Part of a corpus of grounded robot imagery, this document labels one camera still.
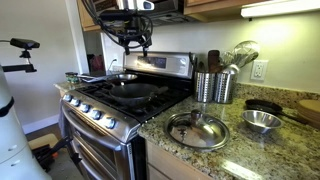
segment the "stainless steel stove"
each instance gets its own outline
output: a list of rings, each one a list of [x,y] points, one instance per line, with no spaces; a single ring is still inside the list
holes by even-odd
[[[146,179],[144,140],[137,129],[192,94],[189,57],[189,53],[148,52],[144,57],[142,52],[132,52],[125,56],[124,73],[134,74],[136,79],[109,79],[64,95],[62,131],[74,139],[68,149],[84,176]],[[121,103],[110,93],[116,86],[141,83],[166,90],[136,106]]]

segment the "white robot body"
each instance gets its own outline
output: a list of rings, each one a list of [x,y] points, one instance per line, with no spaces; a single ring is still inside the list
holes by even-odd
[[[0,109],[7,107],[11,99],[0,65]],[[0,117],[0,154],[1,179],[51,179],[33,156],[13,106]]]

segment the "pot lid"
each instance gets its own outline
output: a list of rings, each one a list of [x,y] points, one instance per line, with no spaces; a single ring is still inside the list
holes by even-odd
[[[229,129],[222,121],[199,110],[171,116],[164,131],[175,142],[198,151],[221,148],[230,138]]]

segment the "wooden cabinet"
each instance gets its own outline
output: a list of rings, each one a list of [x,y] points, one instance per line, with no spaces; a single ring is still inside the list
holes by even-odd
[[[88,14],[86,8],[83,6],[81,0],[77,0],[79,16],[83,31],[99,31],[100,26],[95,25],[91,16]]]
[[[191,165],[183,162],[182,160],[148,141],[146,142],[146,148],[149,180],[212,179],[208,175],[200,172]]]
[[[241,7],[267,0],[185,0],[184,14],[202,22],[240,19]]]

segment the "wall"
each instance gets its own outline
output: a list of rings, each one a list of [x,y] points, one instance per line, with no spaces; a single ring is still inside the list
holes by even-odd
[[[319,19],[318,11],[255,18],[251,22],[240,19],[157,27],[149,49],[191,51],[206,61],[209,50],[230,51],[242,41],[254,40],[261,46],[258,59],[269,60],[266,78],[262,82],[250,80],[251,63],[241,69],[238,82],[320,93]],[[118,53],[119,48],[106,51]]]
[[[15,98],[15,109],[24,131],[57,122],[59,92],[53,86],[65,81],[65,72],[78,72],[66,3],[64,0],[1,0],[0,39],[13,37],[40,43],[33,49],[31,62],[36,73],[6,73]],[[22,64],[21,49],[0,43],[1,65]]]

